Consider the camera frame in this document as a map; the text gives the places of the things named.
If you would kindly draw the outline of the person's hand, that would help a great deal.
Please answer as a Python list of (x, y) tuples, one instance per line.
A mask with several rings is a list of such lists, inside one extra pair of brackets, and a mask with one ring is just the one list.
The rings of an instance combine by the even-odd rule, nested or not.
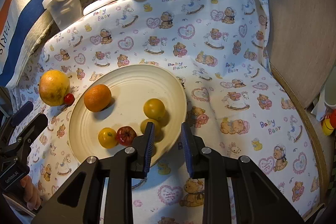
[(41, 205), (41, 198), (29, 175), (21, 179), (21, 186), (25, 190), (23, 199), (26, 202), (28, 209), (38, 210)]

